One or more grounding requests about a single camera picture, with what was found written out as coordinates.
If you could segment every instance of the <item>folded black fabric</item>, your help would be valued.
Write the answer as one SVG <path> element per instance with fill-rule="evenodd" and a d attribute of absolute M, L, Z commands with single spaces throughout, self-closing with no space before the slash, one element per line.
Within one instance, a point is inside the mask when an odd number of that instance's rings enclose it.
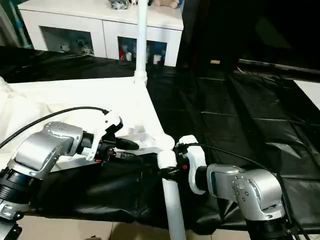
<path fill-rule="evenodd" d="M 8 83 L 133 76 L 135 65 L 91 56 L 0 47 L 0 76 Z M 15 59 L 4 61 L 6 56 Z M 148 66 L 147 88 L 164 131 L 251 158 L 279 172 L 294 214 L 309 233 L 320 230 L 320 112 L 291 80 Z M 207 164 L 255 166 L 204 149 Z M 179 183 L 184 223 L 198 234 L 245 230 L 237 204 L 195 195 Z M 147 154 L 102 167 L 54 172 L 29 215 L 139 222 L 167 228 L 157 156 Z"/>

